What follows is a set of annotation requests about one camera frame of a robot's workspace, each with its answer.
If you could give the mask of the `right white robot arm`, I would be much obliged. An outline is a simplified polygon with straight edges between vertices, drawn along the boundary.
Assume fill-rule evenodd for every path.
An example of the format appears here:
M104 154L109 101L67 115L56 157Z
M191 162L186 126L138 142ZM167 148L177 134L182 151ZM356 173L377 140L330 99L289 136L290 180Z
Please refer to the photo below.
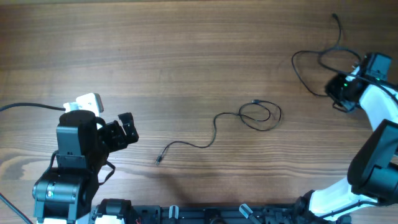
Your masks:
M351 72L338 71L325 86L333 107L362 109L373 129L355 155L346 177L323 190L300 197L292 210L294 223L344 223L343 217L366 207L397 203L397 87L387 81L392 59L367 53Z

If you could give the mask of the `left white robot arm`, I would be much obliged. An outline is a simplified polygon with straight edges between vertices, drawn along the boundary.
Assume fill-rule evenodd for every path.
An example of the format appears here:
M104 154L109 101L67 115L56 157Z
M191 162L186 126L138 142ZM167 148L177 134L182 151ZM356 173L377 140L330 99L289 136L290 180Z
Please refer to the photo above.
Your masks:
M56 128L58 149L32 189L38 223L47 218L75 223L90 212L92 199L102 185L98 179L101 168L114 167L108 162L109 154L139 140L133 115L118 117L106 123L87 110L61 115Z

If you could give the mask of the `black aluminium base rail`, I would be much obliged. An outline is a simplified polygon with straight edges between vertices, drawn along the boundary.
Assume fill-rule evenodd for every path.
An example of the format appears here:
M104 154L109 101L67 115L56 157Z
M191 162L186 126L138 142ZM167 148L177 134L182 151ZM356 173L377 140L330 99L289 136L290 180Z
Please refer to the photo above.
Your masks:
M309 213L296 212L293 204L240 207L170 207L135 206L135 224L290 224L328 223Z

